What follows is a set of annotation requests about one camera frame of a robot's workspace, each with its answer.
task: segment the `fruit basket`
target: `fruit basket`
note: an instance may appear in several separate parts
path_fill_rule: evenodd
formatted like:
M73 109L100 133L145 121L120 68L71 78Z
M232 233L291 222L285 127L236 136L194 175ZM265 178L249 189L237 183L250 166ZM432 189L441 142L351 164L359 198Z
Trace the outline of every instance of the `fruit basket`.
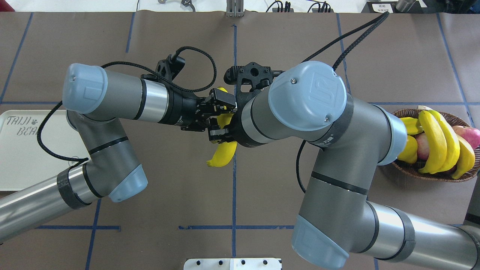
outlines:
M393 115L399 118L401 117L418 118L420 111L421 110L419 109L401 109L401 110L395 111ZM443 117L445 117L446 121L451 126L461 125L461 126L470 127L465 121L463 121L457 116L454 116L450 113L442 112L442 111L440 111L439 113L441 113ZM475 152L475 165L470 171L463 174L459 179L453 179L449 174L445 172L439 172L435 174L419 173L418 170L425 166L425 162L426 162L425 160L418 159L417 162L413 164L408 164L401 160L395 160L394 162L392 162L392 164L401 172L403 172L404 174L410 177L423 179L423 180L430 180L430 181L439 181L439 182L464 182L474 178L477 175L477 172L480 168L480 147L477 147L476 149L474 149L474 152Z

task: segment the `bowl of fruit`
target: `bowl of fruit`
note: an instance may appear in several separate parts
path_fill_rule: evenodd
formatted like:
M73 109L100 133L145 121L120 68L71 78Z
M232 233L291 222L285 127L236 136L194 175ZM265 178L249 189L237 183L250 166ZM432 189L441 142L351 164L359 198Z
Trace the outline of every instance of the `bowl of fruit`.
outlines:
M393 113L407 129L407 145L392 164L408 176L464 182L480 168L480 130L447 112L401 109Z

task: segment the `apple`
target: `apple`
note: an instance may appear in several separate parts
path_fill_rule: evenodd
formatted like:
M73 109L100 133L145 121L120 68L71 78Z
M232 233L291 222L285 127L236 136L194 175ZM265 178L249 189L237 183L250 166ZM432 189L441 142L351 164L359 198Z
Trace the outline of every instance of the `apple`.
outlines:
M421 160L427 160L430 154L430 147L428 146L427 135L425 133L418 134L415 139L417 140L417 157Z
M456 125L452 127L455 133L464 138L473 149L480 145L480 130L473 127Z

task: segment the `banana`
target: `banana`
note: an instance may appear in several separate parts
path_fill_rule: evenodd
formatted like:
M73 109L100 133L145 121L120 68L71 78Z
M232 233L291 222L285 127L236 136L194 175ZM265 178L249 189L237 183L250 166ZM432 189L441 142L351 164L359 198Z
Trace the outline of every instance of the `banana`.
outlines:
M417 140L412 136L407 136L407 145L396 159L403 160L406 163L413 164L417 162Z
M420 125L420 121L417 118L413 117L402 117L400 118L403 124L407 128L408 135L416 135L423 132L423 128Z
M219 87L218 89L224 92L227 91L223 87ZM220 128L223 128L224 126L229 124L232 116L233 114L231 113L219 115L217 117L217 121L220 125ZM233 155L235 155L235 150L237 150L237 142L235 141L219 144L212 159L207 161L207 165L209 167L223 167L227 165L228 163L230 163L230 160L232 160Z
M460 144L458 142L458 137L452 126L445 120L443 115L436 110L428 110L428 112L435 117L435 120L437 120L438 124L442 128L445 140L447 141L447 156L445 158L445 162L436 172L448 171L455 166L458 157L460 156Z
M445 163L447 156L447 141L442 128L435 117L426 110L419 113L420 124L427 135L430 154L425 167L419 169L420 173L437 172Z
M473 152L472 146L460 135L457 135L457 137L460 143L460 157L456 164L456 171L452 174L453 179L460 178L475 165L475 152Z

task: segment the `blue joint cap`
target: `blue joint cap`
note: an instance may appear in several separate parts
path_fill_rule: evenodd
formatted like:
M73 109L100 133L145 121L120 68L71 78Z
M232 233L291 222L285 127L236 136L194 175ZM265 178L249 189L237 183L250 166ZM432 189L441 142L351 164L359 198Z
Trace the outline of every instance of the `blue joint cap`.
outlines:
M121 202L144 190L148 181L142 165L138 165L120 184L109 194L113 202Z
M378 107L384 112L388 119L388 124L390 125L390 133L392 134L390 148L384 159L377 164L379 166L387 165L394 162L397 156L405 149L405 146L407 145L407 129L400 118L385 111L384 108L378 105L372 105Z
M107 85L107 73L103 68L71 64L63 83L63 105L78 113L91 113L102 103Z
M347 90L333 68L318 61L301 63L273 81L268 105L285 126L298 131L322 129L343 113Z
M342 268L349 257L348 252L300 215L293 230L292 247L308 262L331 270Z

